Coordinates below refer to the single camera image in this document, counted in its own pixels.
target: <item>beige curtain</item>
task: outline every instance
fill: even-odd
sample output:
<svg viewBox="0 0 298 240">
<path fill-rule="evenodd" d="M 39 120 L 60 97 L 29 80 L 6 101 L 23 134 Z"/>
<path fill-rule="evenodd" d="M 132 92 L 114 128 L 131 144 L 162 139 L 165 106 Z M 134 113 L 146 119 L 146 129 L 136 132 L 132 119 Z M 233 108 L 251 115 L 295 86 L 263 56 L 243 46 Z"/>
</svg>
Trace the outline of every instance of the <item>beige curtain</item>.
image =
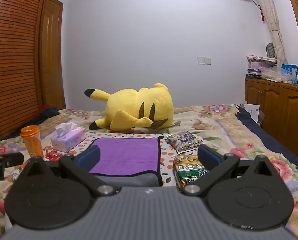
<svg viewBox="0 0 298 240">
<path fill-rule="evenodd" d="M 273 0 L 258 0 L 264 15 L 266 22 L 268 23 L 269 30 L 272 36 L 272 43 L 276 50 L 276 58 L 278 59 L 278 66 L 281 64 L 287 64 L 284 53 L 284 47 L 282 42 L 282 35 L 279 27 L 278 16 L 276 15 L 276 8 L 274 6 Z"/>
</svg>

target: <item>cabinet door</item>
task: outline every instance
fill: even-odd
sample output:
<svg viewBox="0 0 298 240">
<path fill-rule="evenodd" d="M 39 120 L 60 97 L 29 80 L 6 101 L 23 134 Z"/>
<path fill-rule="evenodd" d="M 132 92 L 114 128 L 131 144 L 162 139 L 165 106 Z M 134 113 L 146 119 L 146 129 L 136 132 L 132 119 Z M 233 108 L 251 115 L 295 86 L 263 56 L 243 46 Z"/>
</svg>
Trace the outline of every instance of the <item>cabinet door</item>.
<svg viewBox="0 0 298 240">
<path fill-rule="evenodd" d="M 251 105 L 258 105 L 260 102 L 261 83 L 246 81 L 244 99 Z"/>
<path fill-rule="evenodd" d="M 262 84 L 260 110 L 264 113 L 262 129 L 278 139 L 284 88 Z"/>
<path fill-rule="evenodd" d="M 284 91 L 279 141 L 298 156 L 298 91 Z"/>
</svg>

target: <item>floral blanket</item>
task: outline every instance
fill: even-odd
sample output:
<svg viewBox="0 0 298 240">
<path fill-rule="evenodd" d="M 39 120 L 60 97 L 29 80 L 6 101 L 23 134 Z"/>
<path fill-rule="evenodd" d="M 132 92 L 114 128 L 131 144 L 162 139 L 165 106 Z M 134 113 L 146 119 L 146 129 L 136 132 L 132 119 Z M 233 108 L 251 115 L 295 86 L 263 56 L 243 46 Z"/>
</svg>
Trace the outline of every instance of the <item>floral blanket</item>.
<svg viewBox="0 0 298 240">
<path fill-rule="evenodd" d="M 291 164 L 282 154 L 268 150 L 262 141 L 244 126 L 235 116 L 237 112 L 235 105 L 217 106 L 192 106 L 175 109 L 174 122 L 168 129 L 154 130 L 148 128 L 134 128 L 130 134 L 113 133 L 107 129 L 97 131 L 88 130 L 91 122 L 101 118 L 104 112 L 81 111 L 74 109 L 64 109 L 60 115 L 54 116 L 39 125 L 41 130 L 42 145 L 44 154 L 48 154 L 52 149 L 50 137 L 56 134 L 55 126 L 62 122 L 75 122 L 80 127 L 87 129 L 87 138 L 70 152 L 77 155 L 84 151 L 93 139 L 99 137 L 158 137 L 180 131 L 190 131 L 203 142 L 224 155 L 233 153 L 245 160 L 253 160 L 258 154 L 266 155 L 276 168 L 281 178 L 294 198 L 294 210 L 287 224 L 287 228 L 298 237 L 298 171 L 294 164 Z M 163 186 L 175 186 L 176 181 L 172 173 L 173 158 L 177 152 L 165 139 L 161 143 L 161 175 Z M 20 137 L 8 139 L 0 142 L 0 154 L 7 152 L 21 151 L 25 160 L 29 155 Z M 194 155 L 196 151 L 184 153 Z M 4 233 L 4 203 L 3 198 L 8 193 L 14 179 L 18 176 L 22 167 L 8 168 L 5 172 L 5 180 L 0 181 L 0 235 Z"/>
</svg>

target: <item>orange bottle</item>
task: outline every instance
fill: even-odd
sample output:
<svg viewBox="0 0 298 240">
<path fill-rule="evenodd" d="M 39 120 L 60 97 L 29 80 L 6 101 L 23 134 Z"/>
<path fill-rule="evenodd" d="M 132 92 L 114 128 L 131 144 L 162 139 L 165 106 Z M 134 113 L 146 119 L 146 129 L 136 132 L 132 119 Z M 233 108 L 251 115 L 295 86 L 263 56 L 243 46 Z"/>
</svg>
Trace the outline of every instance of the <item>orange bottle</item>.
<svg viewBox="0 0 298 240">
<path fill-rule="evenodd" d="M 43 148 L 41 146 L 40 130 L 36 125 L 26 126 L 21 129 L 22 137 L 30 157 L 40 156 L 44 158 Z"/>
</svg>

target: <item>plush toy body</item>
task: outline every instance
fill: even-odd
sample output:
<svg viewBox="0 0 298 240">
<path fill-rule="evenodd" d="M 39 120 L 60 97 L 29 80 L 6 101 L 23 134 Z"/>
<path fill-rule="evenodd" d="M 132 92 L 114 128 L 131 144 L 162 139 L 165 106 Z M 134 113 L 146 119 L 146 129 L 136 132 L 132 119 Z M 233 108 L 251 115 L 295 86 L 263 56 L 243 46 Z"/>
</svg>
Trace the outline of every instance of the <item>plush toy body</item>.
<svg viewBox="0 0 298 240">
<path fill-rule="evenodd" d="M 90 130 L 108 126 L 114 131 L 125 131 L 133 127 L 162 129 L 169 127 L 173 121 L 172 99 L 163 84 L 139 91 L 124 89 L 112 95 L 98 89 L 87 89 L 85 95 L 107 102 L 105 118 L 92 123 Z"/>
</svg>

